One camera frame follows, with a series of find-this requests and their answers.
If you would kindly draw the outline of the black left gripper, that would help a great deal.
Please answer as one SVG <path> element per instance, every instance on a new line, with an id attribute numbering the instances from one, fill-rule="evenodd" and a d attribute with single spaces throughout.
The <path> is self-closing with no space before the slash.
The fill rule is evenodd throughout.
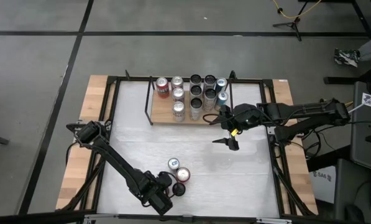
<path id="1" fill-rule="evenodd" d="M 141 190 L 141 203 L 143 206 L 151 206 L 159 215 L 166 214 L 173 203 L 168 196 L 167 188 L 172 184 L 172 178 L 166 172 L 161 172 L 156 177 L 150 172 L 144 173 L 147 178 L 145 187 Z"/>

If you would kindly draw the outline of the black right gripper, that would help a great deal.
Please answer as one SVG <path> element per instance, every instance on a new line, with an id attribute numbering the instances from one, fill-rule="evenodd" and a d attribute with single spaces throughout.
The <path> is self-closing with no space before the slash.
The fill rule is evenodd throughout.
<path id="1" fill-rule="evenodd" d="M 260 125 L 260 120 L 260 112 L 254 105 L 240 104 L 233 110 L 223 105 L 219 110 L 219 116 L 209 123 L 220 124 L 222 129 L 229 132 L 230 137 L 213 140 L 212 143 L 225 144 L 230 150 L 239 150 L 235 135 Z"/>

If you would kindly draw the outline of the Celsius Peach Vibe can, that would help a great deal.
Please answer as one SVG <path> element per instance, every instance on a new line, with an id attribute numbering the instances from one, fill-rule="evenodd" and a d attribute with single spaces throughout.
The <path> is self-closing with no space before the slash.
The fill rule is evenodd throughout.
<path id="1" fill-rule="evenodd" d="M 186 187 L 183 183 L 177 182 L 172 187 L 172 193 L 174 196 L 181 197 L 185 194 Z"/>
<path id="2" fill-rule="evenodd" d="M 203 89 L 214 89 L 216 77 L 214 75 L 206 75 L 203 82 Z"/>

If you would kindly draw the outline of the red strawberry soda can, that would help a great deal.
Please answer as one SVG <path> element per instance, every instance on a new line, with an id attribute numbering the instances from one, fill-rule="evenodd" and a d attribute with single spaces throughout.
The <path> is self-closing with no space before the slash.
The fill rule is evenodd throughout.
<path id="1" fill-rule="evenodd" d="M 164 77 L 160 77 L 155 82 L 157 93 L 160 98 L 168 98 L 170 96 L 170 90 L 168 86 L 168 81 Z"/>
<path id="2" fill-rule="evenodd" d="M 181 167 L 176 171 L 176 179 L 179 182 L 187 182 L 190 177 L 191 173 L 186 167 Z"/>

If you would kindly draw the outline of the small blue silver energy can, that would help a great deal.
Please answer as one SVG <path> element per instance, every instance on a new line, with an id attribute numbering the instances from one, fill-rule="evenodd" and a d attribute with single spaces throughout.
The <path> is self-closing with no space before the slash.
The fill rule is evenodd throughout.
<path id="1" fill-rule="evenodd" d="M 217 95 L 215 110 L 219 111 L 221 106 L 226 105 L 229 95 L 226 91 L 221 91 Z"/>
<path id="2" fill-rule="evenodd" d="M 227 87 L 227 80 L 225 78 L 218 78 L 216 80 L 214 90 L 217 93 L 219 93 L 219 92 L 225 91 L 226 87 Z"/>
<path id="3" fill-rule="evenodd" d="M 172 157 L 168 160 L 167 165 L 170 170 L 178 170 L 180 168 L 180 161 L 177 158 Z"/>

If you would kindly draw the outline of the silver soda can red lettering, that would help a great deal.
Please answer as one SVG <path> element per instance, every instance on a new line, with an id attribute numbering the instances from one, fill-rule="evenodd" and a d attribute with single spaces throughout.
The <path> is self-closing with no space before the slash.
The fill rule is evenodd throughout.
<path id="1" fill-rule="evenodd" d="M 173 119 L 176 122 L 182 122 L 185 120 L 185 105 L 181 101 L 176 101 L 172 106 Z"/>
<path id="2" fill-rule="evenodd" d="M 184 81 L 182 77 L 175 76 L 171 79 L 171 86 L 173 90 L 175 88 L 183 88 L 183 85 L 184 85 Z"/>
<path id="3" fill-rule="evenodd" d="M 177 87 L 172 90 L 172 98 L 174 101 L 185 102 L 185 91 L 184 89 Z"/>

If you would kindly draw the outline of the white table sheet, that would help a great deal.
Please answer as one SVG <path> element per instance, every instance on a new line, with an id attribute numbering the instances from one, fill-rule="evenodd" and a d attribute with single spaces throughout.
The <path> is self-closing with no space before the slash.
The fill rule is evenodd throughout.
<path id="1" fill-rule="evenodd" d="M 171 98 L 163 100 L 167 117 L 157 121 L 152 110 L 158 101 L 147 82 L 121 82 L 110 143 L 136 169 L 158 174 L 169 169 L 169 159 L 176 158 L 190 171 L 185 194 L 173 198 L 170 215 L 278 216 L 265 127 L 236 136 L 239 149 L 233 151 L 219 142 L 229 135 L 220 125 L 189 118 L 177 123 Z"/>

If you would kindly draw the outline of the white cardboard box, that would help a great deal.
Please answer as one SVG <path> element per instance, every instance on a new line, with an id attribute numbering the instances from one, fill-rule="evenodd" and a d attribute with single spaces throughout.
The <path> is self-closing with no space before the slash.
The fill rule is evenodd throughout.
<path id="1" fill-rule="evenodd" d="M 315 199 L 334 203 L 336 188 L 336 168 L 325 167 L 309 173 Z"/>

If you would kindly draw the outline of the black tripod stand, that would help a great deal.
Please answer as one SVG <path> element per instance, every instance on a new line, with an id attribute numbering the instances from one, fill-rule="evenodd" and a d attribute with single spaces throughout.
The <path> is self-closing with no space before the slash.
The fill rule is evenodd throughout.
<path id="1" fill-rule="evenodd" d="M 287 16 L 283 13 L 283 11 L 279 11 L 278 13 L 281 14 L 283 17 L 287 18 L 287 19 L 291 19 L 291 22 L 283 22 L 283 23 L 273 24 L 272 27 L 274 27 L 274 28 L 278 28 L 278 27 L 282 27 L 282 26 L 289 27 L 290 29 L 292 29 L 295 32 L 296 38 L 298 39 L 298 41 L 301 42 L 302 38 L 301 38 L 301 34 L 299 32 L 299 29 L 298 29 L 298 23 L 300 21 L 300 15 Z"/>

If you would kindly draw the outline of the dark gray case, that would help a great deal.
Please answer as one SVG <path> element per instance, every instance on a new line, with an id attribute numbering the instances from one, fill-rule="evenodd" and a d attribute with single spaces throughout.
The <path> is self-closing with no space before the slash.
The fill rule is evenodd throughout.
<path id="1" fill-rule="evenodd" d="M 336 167 L 334 218 L 346 219 L 346 207 L 357 207 L 371 223 L 371 170 L 339 159 Z"/>

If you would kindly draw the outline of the gray cabinet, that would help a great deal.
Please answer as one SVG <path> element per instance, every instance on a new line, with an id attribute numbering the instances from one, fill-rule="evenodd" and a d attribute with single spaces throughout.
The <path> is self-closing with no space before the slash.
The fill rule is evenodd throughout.
<path id="1" fill-rule="evenodd" d="M 357 164 L 371 169 L 371 106 L 362 106 L 352 112 L 350 158 Z"/>

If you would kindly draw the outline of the person's shoe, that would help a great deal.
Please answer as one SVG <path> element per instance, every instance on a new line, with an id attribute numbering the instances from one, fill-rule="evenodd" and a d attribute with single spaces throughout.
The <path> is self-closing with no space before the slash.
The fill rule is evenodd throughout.
<path id="1" fill-rule="evenodd" d="M 334 61 L 339 65 L 349 65 L 357 68 L 360 58 L 358 50 L 334 50 Z"/>

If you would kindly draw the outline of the black metal table frame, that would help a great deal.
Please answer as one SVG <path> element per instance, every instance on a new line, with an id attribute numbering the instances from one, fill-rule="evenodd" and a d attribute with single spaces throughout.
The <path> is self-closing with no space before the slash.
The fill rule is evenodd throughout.
<path id="1" fill-rule="evenodd" d="M 155 80 L 154 77 L 132 77 L 129 74 L 124 76 L 90 76 L 78 121 L 82 123 L 97 119 L 102 123 L 105 121 L 112 123 L 117 105 L 116 98 L 119 95 L 121 83 L 147 82 L 148 92 L 145 97 L 145 114 L 150 123 L 161 122 L 163 114 L 157 110 L 157 107 L 161 106 L 163 101 L 154 92 Z M 233 87 L 235 84 L 258 85 L 261 90 L 262 101 L 275 101 L 286 104 L 293 102 L 287 80 L 238 79 L 234 72 L 230 73 L 227 80 L 229 87 Z M 305 153 L 301 147 L 302 142 L 297 139 L 293 144 L 278 150 L 281 156 L 277 159 L 277 162 L 302 202 L 313 213 L 317 213 L 318 209 L 311 177 L 304 158 Z M 78 146 L 75 146 L 73 149 L 74 151 L 69 153 L 69 165 L 65 169 L 57 200 L 57 208 L 63 208 L 80 191 L 81 186 L 91 176 L 93 169 L 99 162 L 99 157 L 89 150 L 81 149 Z"/>

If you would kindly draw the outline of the silver aluminium rail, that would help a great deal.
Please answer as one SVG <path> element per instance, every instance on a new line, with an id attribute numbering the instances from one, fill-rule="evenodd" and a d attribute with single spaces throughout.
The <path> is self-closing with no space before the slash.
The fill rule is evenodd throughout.
<path id="1" fill-rule="evenodd" d="M 129 215 L 129 214 L 92 214 L 85 215 L 85 219 L 95 220 L 97 218 L 118 218 L 118 219 L 137 219 L 137 220 L 160 220 L 178 221 L 183 223 L 194 222 L 241 222 L 241 223 L 263 223 L 263 224 L 295 224 L 289 219 L 280 218 L 244 218 L 244 217 L 202 217 L 193 215 Z"/>

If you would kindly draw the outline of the black metal desk frame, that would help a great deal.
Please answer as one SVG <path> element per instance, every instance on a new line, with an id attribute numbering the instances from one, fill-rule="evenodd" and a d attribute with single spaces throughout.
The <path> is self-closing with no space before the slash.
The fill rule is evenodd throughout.
<path id="1" fill-rule="evenodd" d="M 351 4 L 357 17 L 359 18 L 365 32 L 301 32 L 303 37 L 368 37 L 371 39 L 371 27 L 369 20 L 366 19 L 356 0 L 322 0 L 325 3 Z M 323 82 L 326 85 L 353 85 L 355 82 L 370 82 L 371 69 L 359 77 L 324 77 Z"/>

